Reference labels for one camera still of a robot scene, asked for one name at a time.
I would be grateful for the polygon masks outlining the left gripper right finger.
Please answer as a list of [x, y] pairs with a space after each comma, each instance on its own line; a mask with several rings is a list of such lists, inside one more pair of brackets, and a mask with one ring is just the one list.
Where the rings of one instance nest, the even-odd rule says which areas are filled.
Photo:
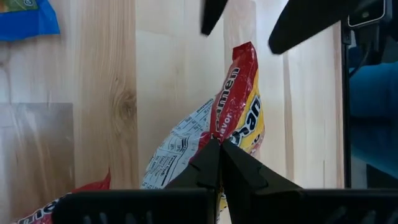
[[267, 194], [300, 189], [229, 140], [221, 145], [221, 172], [232, 223], [276, 223], [281, 206]]

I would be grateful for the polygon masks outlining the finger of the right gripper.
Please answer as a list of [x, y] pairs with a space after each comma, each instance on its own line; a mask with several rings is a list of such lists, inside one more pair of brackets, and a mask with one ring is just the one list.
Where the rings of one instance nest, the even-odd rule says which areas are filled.
[[202, 0], [201, 34], [210, 35], [219, 21], [228, 0]]
[[288, 0], [268, 40], [273, 54], [283, 54], [346, 18], [357, 0]]

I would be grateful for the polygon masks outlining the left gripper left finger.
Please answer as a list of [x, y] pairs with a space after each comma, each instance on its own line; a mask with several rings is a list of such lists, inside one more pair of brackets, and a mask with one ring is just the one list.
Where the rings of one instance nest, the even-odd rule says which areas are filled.
[[220, 152], [218, 140], [210, 140], [165, 188], [218, 189], [220, 187]]

